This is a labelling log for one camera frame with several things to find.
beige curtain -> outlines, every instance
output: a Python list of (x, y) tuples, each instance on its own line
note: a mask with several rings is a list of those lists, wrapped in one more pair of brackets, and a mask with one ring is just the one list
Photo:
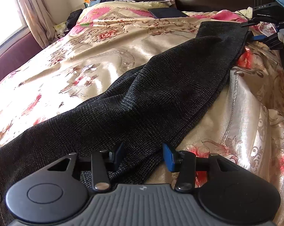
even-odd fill
[(55, 38), (54, 22), (41, 0), (18, 0), (25, 21), (34, 38), (46, 48)]

gold satin bedspread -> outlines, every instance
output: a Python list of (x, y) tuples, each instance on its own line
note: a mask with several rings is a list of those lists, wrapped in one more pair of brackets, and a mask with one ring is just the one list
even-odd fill
[[(92, 26), (71, 31), (0, 83), (0, 147), (194, 38), (207, 20), (212, 19), (153, 19), (116, 7)], [(247, 45), (239, 65), (244, 63), (233, 67), (229, 85), (177, 150), (199, 157), (218, 153), (273, 183), (282, 199), (274, 222), (284, 225), (284, 71), (278, 52), (262, 43)], [(176, 177), (161, 164), (147, 182), (174, 184)], [(206, 174), (197, 173), (196, 185), (205, 182)]]

pillow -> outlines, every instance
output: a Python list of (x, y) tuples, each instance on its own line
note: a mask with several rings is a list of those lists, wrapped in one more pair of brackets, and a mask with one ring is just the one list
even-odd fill
[(102, 2), (84, 9), (77, 21), (77, 25), (86, 27), (92, 26), (94, 19), (99, 18), (103, 14), (115, 8), (127, 9), (140, 16), (153, 18), (153, 15), (148, 11), (149, 8), (169, 7), (174, 4), (175, 0), (165, 0), (161, 2), (136, 2), (132, 0), (116, 0), (111, 2)]

gray ribbed panel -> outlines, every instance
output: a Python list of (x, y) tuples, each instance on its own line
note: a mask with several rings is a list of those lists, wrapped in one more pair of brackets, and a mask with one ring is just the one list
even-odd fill
[[(192, 195), (175, 192), (169, 184), (119, 184), (97, 194), (79, 216), (58, 226), (228, 226), (204, 212)], [(272, 222), (261, 224), (274, 226)], [(13, 221), (10, 226), (24, 226)]]

window frame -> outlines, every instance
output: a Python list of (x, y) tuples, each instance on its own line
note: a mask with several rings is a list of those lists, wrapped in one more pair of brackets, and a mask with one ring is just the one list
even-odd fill
[(22, 11), (19, 7), (19, 3), (17, 0), (13, 0), (13, 2), (16, 4), (17, 7), (17, 13), (19, 16), (20, 21), (22, 22), (22, 26), (20, 28), (18, 28), (17, 30), (13, 31), (8, 37), (6, 37), (0, 44), (0, 47), (2, 47), (8, 40), (10, 40), (15, 34), (17, 34), (19, 31), (21, 31), (22, 29), (28, 27), (26, 22), (25, 22), (25, 18), (22, 15)]

